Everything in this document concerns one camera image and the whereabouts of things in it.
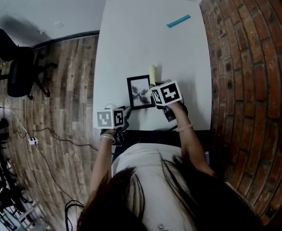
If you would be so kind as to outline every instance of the bracelet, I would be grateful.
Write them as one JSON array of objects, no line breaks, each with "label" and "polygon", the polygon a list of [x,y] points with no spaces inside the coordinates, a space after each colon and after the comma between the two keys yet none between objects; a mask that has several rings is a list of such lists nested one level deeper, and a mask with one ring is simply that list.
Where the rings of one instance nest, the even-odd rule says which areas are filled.
[{"label": "bracelet", "polygon": [[113,140],[113,143],[112,143],[112,144],[115,143],[115,139],[114,139],[113,135],[111,135],[111,134],[104,133],[104,134],[102,134],[102,135],[100,136],[100,140],[101,140],[102,138],[110,138],[110,139]]},{"label": "bracelet", "polygon": [[175,131],[176,132],[180,132],[180,131],[185,130],[186,128],[191,128],[191,127],[192,127],[192,124],[190,123],[189,125],[186,125],[186,126],[184,126],[182,128],[176,128]]}]

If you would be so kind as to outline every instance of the person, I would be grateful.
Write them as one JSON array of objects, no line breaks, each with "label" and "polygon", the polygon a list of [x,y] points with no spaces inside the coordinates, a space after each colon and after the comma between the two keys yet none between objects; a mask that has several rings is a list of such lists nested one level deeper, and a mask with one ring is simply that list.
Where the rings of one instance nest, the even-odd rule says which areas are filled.
[{"label": "person", "polygon": [[[112,163],[116,130],[101,136],[90,180],[90,196],[78,231],[260,230],[249,204],[207,164],[182,105],[168,106],[178,133],[140,141]],[[179,138],[180,145],[174,141]]]}]

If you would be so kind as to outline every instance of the hardwood floor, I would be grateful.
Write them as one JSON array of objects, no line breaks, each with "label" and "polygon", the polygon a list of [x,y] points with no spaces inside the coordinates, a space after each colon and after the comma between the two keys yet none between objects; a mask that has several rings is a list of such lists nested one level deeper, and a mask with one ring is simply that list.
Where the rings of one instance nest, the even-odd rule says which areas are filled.
[{"label": "hardwood floor", "polygon": [[[34,100],[27,97],[7,96],[7,80],[0,83],[6,103],[0,95],[0,119],[9,120],[10,141],[4,154],[11,159],[18,175],[18,182],[31,197],[39,202],[45,218],[55,230],[64,230],[64,206],[70,198],[54,183],[44,158],[35,146],[17,133],[17,120],[8,109],[8,103],[20,118],[31,136],[38,138],[38,147],[46,157],[57,183],[73,199],[86,203],[89,195],[91,170],[96,151],[89,146],[74,146],[66,141],[56,140],[46,129],[60,139],[77,144],[98,146],[100,131],[92,128],[92,98],[95,71],[95,57],[98,36],[89,36],[55,43],[35,50],[46,58],[40,65],[50,62],[58,64],[41,74],[42,83],[50,90],[46,98],[36,84],[32,93]],[[9,71],[9,64],[2,67],[2,74]],[[25,132],[19,128],[21,136]],[[79,210],[72,209],[70,219],[75,226]]]}]

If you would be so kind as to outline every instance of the baseboard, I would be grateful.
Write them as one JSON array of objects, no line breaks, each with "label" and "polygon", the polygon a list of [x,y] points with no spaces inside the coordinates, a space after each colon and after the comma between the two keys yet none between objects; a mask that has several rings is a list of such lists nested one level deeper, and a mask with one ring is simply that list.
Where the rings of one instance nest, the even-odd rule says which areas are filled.
[{"label": "baseboard", "polygon": [[99,30],[83,32],[83,33],[76,33],[76,34],[68,35],[68,36],[61,37],[61,38],[51,39],[51,40],[48,40],[46,42],[42,42],[42,43],[39,43],[37,45],[32,46],[32,49],[37,49],[37,48],[40,48],[40,47],[43,47],[43,46],[46,46],[46,45],[50,45],[50,44],[54,44],[54,43],[57,43],[57,42],[61,42],[61,41],[64,41],[64,40],[76,39],[76,38],[80,38],[80,37],[94,36],[94,35],[99,35]]}]

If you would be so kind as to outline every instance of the office chair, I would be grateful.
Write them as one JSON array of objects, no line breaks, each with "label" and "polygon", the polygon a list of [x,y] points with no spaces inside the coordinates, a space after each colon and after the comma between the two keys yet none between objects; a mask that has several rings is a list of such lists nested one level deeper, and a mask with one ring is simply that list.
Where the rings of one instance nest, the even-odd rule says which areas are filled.
[{"label": "office chair", "polygon": [[39,59],[44,56],[39,54],[34,61],[34,53],[30,47],[18,47],[11,38],[0,29],[0,58],[6,62],[13,61],[8,75],[1,75],[0,80],[8,79],[7,94],[11,97],[31,96],[33,83],[43,91],[46,97],[50,97],[50,92],[45,91],[38,79],[38,75],[46,71],[49,67],[56,68],[57,64],[49,63],[45,66],[38,64]]}]

